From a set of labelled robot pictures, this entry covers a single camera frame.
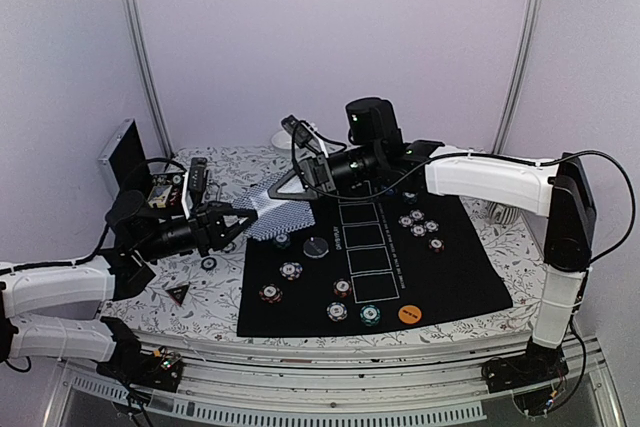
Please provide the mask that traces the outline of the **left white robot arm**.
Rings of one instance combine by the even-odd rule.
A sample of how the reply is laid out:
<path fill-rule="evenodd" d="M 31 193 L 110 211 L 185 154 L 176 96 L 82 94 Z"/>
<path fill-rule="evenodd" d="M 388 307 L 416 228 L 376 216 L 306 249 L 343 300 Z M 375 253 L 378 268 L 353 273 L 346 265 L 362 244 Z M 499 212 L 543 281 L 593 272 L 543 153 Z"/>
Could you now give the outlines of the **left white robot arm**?
<path fill-rule="evenodd" d="M 140 295 L 154 279 L 152 265 L 174 255 L 221 251 L 258 218 L 253 209 L 206 201 L 207 162 L 195 158 L 189 167 L 174 165 L 179 192 L 175 205 L 158 207 L 130 182 L 131 171 L 105 216 L 105 233 L 115 244 L 66 261 L 12 264 L 1 273 L 2 312 L 21 314 L 82 302 L 121 301 Z"/>

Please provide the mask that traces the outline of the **blue card deck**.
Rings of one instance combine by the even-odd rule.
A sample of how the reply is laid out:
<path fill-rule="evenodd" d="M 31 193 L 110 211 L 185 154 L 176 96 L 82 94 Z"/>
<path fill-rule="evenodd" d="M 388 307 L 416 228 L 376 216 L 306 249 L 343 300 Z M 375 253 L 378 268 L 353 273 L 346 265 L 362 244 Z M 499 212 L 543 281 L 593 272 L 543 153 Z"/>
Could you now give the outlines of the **blue card deck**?
<path fill-rule="evenodd" d="M 282 190 L 285 194 L 303 191 L 294 174 L 280 172 L 251 186 L 233 201 L 232 205 L 236 209 L 253 209 L 258 215 L 258 219 L 246 230 L 249 238 L 257 241 L 270 240 L 280 234 L 290 234 L 316 224 L 308 201 L 274 199 L 269 196 L 268 190 L 282 180 L 285 182 L 278 191 Z"/>

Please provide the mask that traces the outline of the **white chip cluster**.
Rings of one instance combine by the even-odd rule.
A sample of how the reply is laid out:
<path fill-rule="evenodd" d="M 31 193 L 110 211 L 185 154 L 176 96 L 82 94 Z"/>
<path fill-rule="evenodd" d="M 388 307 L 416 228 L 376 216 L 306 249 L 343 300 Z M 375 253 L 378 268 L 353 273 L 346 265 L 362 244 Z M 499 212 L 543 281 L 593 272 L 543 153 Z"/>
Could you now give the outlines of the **white chip cluster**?
<path fill-rule="evenodd" d="M 413 210 L 410 212 L 410 215 L 412 217 L 412 219 L 416 222 L 421 222 L 424 220 L 425 215 L 422 211 L 420 210 Z"/>
<path fill-rule="evenodd" d="M 426 234 L 426 229 L 423 225 L 413 225 L 410 231 L 415 237 L 423 237 Z"/>
<path fill-rule="evenodd" d="M 439 225 L 435 221 L 428 221 L 425 223 L 425 228 L 428 232 L 437 232 L 439 230 Z"/>

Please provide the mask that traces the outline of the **orange big blind button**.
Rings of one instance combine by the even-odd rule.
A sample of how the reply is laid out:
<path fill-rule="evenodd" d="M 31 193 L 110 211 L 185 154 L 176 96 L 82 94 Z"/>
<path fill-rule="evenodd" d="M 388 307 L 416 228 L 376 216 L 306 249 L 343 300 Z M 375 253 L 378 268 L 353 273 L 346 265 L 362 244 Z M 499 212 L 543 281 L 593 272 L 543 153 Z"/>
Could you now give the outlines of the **orange big blind button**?
<path fill-rule="evenodd" d="M 405 325 L 415 325 L 422 319 L 422 311 L 415 305 L 404 305 L 398 310 L 398 319 Z"/>

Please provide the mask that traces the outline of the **green poker chip stack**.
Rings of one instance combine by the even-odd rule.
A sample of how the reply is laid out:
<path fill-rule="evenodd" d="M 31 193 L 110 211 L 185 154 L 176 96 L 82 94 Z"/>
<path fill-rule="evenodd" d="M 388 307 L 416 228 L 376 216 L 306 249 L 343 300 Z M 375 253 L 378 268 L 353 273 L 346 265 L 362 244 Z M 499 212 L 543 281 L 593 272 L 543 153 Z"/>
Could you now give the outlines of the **green poker chip stack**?
<path fill-rule="evenodd" d="M 213 257 L 204 258 L 201 261 L 201 269 L 204 271 L 212 271 L 217 266 L 217 261 Z"/>

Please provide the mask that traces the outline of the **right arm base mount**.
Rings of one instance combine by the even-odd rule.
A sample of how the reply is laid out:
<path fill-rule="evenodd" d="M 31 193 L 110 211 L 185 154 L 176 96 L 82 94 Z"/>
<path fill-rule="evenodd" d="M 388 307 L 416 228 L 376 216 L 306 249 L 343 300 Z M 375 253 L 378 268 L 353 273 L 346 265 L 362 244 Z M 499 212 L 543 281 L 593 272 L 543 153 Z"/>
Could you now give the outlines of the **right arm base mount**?
<path fill-rule="evenodd" d="M 547 348 L 527 342 L 521 354 L 492 357 L 481 365 L 481 377 L 490 393 L 502 392 L 557 379 L 568 385 L 569 366 L 562 346 Z"/>

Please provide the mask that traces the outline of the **red chip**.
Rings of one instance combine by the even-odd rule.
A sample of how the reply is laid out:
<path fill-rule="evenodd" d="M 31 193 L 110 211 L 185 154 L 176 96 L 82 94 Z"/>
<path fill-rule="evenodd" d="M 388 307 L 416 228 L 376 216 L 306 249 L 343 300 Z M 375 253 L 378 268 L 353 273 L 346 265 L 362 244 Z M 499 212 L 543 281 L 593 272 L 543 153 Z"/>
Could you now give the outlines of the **red chip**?
<path fill-rule="evenodd" d="M 264 302 L 269 304 L 279 303 L 283 297 L 281 289 L 273 284 L 263 286 L 259 295 Z"/>
<path fill-rule="evenodd" d="M 428 247 L 431 251 L 440 253 L 444 250 L 445 244 L 442 239 L 434 237 L 428 241 Z"/>
<path fill-rule="evenodd" d="M 352 292 L 351 283 L 344 279 L 339 279 L 333 284 L 333 292 L 339 298 L 346 298 Z"/>

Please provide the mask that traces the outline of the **clear dealer button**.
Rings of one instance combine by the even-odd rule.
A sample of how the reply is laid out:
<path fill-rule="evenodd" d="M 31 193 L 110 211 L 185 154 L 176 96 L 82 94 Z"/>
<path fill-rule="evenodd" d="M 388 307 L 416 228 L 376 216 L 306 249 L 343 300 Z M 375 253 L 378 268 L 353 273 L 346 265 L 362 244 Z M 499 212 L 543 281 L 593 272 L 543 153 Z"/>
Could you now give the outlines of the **clear dealer button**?
<path fill-rule="evenodd" d="M 321 237 L 310 237 L 303 244 L 303 253 L 310 259 L 322 259 L 330 253 L 329 243 Z"/>

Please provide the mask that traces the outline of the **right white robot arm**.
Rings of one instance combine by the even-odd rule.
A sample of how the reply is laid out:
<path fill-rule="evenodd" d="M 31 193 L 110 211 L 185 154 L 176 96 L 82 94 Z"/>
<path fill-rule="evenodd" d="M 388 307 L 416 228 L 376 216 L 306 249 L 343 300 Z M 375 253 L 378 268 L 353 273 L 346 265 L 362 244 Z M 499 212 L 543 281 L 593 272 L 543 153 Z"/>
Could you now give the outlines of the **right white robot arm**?
<path fill-rule="evenodd" d="M 517 362 L 517 374 L 537 383 L 556 364 L 560 347 L 591 263 L 596 209 L 578 154 L 556 160 L 525 159 L 461 149 L 438 141 L 404 141 L 393 105 L 365 97 L 345 107 L 350 144 L 327 151 L 327 140 L 308 122 L 289 115 L 281 126 L 290 149 L 311 152 L 293 158 L 286 176 L 268 190 L 272 199 L 311 201 L 346 199 L 344 189 L 365 181 L 377 199 L 404 183 L 438 196 L 453 195 L 513 207 L 547 220 L 543 262 L 546 266 L 538 317 L 529 345 Z"/>

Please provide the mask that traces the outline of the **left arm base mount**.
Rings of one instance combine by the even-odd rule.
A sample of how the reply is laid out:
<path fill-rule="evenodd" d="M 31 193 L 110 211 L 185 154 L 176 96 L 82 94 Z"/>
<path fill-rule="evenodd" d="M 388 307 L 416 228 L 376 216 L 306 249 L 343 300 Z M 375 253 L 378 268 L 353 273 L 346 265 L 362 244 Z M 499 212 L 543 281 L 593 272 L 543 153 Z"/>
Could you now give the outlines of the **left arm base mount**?
<path fill-rule="evenodd" d="M 182 379 L 182 357 L 162 347 L 152 353 L 116 350 L 110 360 L 96 363 L 96 372 L 125 387 L 141 386 L 176 393 Z"/>

